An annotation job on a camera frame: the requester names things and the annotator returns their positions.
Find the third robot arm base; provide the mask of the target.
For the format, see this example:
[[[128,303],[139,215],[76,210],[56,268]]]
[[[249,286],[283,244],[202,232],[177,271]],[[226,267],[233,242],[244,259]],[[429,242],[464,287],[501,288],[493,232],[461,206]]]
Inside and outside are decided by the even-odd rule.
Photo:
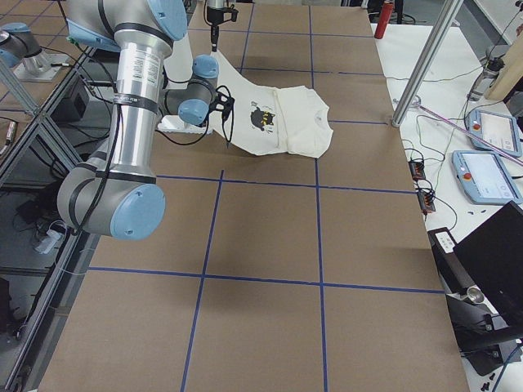
[[[14,69],[23,82],[50,82],[59,67],[53,67],[55,55],[45,52],[29,26],[12,22],[1,26],[1,60]]]

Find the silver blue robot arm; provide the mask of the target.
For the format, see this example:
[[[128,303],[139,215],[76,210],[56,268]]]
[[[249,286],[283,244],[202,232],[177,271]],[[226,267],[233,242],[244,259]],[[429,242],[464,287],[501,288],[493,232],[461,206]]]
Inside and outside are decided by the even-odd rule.
[[[166,207],[150,169],[154,130],[173,109],[184,123],[207,127],[213,112],[234,118],[234,98],[217,82],[217,61],[195,58],[179,96],[166,88],[163,63],[187,33],[181,1],[72,1],[70,37],[117,52],[113,114],[107,140],[63,180],[57,196],[71,229],[123,240],[141,240],[159,226]]]
[[[210,27],[211,50],[216,52],[220,26],[227,22],[235,23],[239,11],[235,7],[235,1],[211,0],[204,5],[204,21]]]

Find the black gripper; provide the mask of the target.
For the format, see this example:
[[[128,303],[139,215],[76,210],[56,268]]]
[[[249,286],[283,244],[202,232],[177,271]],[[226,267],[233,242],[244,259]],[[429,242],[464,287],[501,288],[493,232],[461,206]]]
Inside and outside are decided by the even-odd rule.
[[[210,25],[210,36],[212,51],[217,51],[217,40],[219,38],[219,26],[225,22],[236,22],[239,11],[234,4],[211,4],[205,8],[205,21]]]
[[[211,111],[221,115],[221,131],[226,140],[226,148],[230,148],[230,141],[233,139],[235,125],[235,98],[226,85],[216,88],[216,97],[211,103]],[[230,130],[226,132],[226,123],[230,121]]]

